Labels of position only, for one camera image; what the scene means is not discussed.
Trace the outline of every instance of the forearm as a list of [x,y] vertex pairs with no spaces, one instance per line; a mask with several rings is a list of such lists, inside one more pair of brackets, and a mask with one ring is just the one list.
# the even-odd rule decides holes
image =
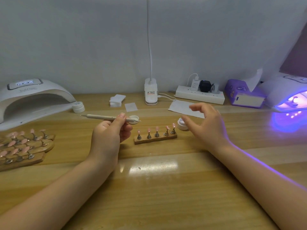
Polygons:
[[234,145],[213,152],[281,229],[307,226],[307,190]]
[[2,229],[59,230],[102,185],[110,169],[86,160],[0,217]]

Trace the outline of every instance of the white cable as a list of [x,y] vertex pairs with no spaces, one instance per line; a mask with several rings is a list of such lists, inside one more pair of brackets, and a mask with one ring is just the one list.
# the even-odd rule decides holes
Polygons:
[[190,80],[190,77],[191,77],[192,75],[194,75],[194,74],[196,74],[196,76],[198,76],[198,74],[197,74],[197,73],[192,73],[192,74],[189,76],[189,78],[188,78],[188,82],[187,82],[187,85],[186,85],[186,86],[188,86],[188,84],[189,84],[189,80]]
[[167,95],[166,93],[159,93],[159,94],[164,94],[164,95],[166,95],[166,96],[168,96],[168,97],[166,97],[166,96],[161,96],[161,95],[158,95],[158,97],[166,97],[166,98],[168,98],[168,99],[170,99],[170,100],[172,100],[172,101],[177,100],[176,98],[174,98],[174,97],[172,97],[172,96],[169,96],[169,95]]
[[147,2],[147,43],[148,43],[148,50],[149,50],[149,60],[150,60],[150,76],[149,81],[152,81],[152,73],[153,73],[153,66],[152,66],[152,56],[151,56],[151,46],[150,46],[150,31],[149,31],[149,0]]

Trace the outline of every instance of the uv nail lamp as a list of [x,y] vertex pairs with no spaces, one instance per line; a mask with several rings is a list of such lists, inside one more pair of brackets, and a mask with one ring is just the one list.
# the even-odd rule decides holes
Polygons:
[[10,83],[0,90],[0,131],[68,110],[75,98],[48,80]]
[[286,75],[259,85],[267,95],[265,104],[276,112],[307,109],[307,78]]

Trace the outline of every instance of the power strip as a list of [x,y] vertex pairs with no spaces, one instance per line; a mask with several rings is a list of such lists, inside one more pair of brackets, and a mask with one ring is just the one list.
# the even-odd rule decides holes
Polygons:
[[200,91],[193,91],[191,90],[191,87],[181,85],[178,86],[175,97],[220,105],[223,105],[225,101],[224,93],[222,91],[220,91],[219,94],[213,94],[210,92],[205,93]]

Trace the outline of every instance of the hand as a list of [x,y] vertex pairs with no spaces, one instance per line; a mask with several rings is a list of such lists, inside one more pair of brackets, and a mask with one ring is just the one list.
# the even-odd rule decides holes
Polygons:
[[102,121],[93,130],[88,158],[100,166],[107,166],[112,172],[117,165],[119,144],[130,137],[131,130],[125,113],[113,122]]
[[213,152],[231,143],[228,139],[221,114],[212,105],[198,103],[190,105],[189,108],[192,111],[204,113],[205,120],[200,126],[187,116],[182,116],[182,119],[193,135],[204,143],[206,150]]

